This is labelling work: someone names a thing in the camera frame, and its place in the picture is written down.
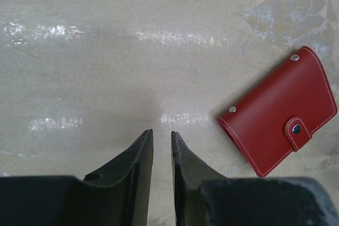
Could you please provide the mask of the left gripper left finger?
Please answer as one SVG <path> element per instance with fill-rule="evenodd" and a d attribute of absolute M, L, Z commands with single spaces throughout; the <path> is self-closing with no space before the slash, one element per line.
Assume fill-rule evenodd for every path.
<path fill-rule="evenodd" d="M 84 179 L 1 178 L 1 225 L 146 225 L 153 131 Z"/>

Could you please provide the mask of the red leather card holder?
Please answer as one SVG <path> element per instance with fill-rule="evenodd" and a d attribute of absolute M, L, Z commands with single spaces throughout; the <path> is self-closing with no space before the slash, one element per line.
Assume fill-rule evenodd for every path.
<path fill-rule="evenodd" d="M 265 177 L 336 113 L 325 69 L 316 53 L 303 46 L 217 122 L 257 176 Z"/>

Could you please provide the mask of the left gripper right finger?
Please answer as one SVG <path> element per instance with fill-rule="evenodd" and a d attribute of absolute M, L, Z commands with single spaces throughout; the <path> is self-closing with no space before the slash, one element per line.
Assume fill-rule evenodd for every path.
<path fill-rule="evenodd" d="M 227 178 L 171 133 L 177 225 L 338 225 L 330 196 L 308 177 Z"/>

